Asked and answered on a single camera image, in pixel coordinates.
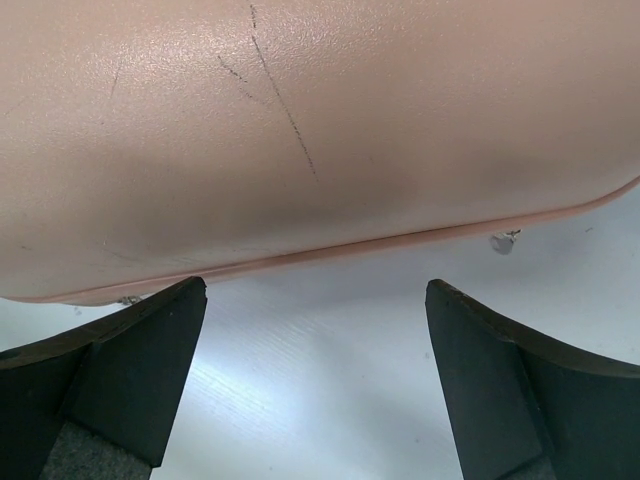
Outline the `pink suitcase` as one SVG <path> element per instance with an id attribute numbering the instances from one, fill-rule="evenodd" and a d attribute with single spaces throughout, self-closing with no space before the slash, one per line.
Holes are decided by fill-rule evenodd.
<path id="1" fill-rule="evenodd" d="M 635 1 L 5 1 L 1 294 L 101 304 L 605 204 Z"/>

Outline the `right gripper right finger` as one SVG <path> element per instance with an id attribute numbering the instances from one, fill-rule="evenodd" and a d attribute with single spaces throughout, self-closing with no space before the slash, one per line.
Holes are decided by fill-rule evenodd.
<path id="1" fill-rule="evenodd" d="M 425 308 L 466 479 L 636 479 L 639 368 L 554 339 L 442 280 Z"/>

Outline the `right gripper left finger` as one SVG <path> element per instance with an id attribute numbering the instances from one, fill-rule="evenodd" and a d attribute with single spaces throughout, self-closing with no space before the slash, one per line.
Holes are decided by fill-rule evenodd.
<path id="1" fill-rule="evenodd" d="M 1 354 L 4 479 L 148 479 L 161 466 L 206 310 L 192 277 Z"/>

